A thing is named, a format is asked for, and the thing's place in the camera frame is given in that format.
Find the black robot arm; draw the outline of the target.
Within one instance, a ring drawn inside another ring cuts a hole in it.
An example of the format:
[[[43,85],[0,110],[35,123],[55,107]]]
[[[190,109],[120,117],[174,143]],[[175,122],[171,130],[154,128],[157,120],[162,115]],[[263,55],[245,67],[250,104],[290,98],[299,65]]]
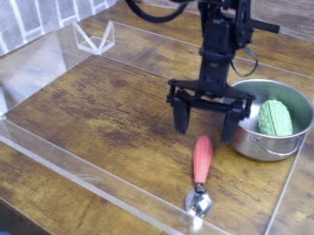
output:
[[[167,102],[178,133],[187,132],[193,107],[226,115],[222,141],[230,142],[250,115],[254,96],[227,84],[235,52],[251,40],[250,0],[202,0],[202,66],[197,81],[170,80]]]

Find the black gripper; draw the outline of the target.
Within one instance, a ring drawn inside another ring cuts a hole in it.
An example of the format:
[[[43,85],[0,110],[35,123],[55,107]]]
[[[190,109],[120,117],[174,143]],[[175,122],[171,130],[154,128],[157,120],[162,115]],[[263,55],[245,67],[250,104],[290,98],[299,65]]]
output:
[[[254,96],[227,84],[229,70],[234,66],[233,53],[201,49],[202,67],[199,80],[169,81],[167,102],[173,106],[175,131],[187,133],[193,107],[225,114],[222,142],[229,143],[239,121],[249,117]]]

